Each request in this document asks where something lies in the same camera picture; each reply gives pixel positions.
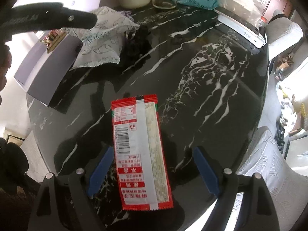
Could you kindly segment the person's left hand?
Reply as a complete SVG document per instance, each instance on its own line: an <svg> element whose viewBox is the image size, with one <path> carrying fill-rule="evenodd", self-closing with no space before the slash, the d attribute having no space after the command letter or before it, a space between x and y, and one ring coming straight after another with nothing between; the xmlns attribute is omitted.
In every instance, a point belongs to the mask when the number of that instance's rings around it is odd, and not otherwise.
<svg viewBox="0 0 308 231"><path fill-rule="evenodd" d="M2 91L7 84L6 75L8 70L11 68L12 55L9 50L9 46L1 44L1 70L0 70L0 91Z"/></svg>

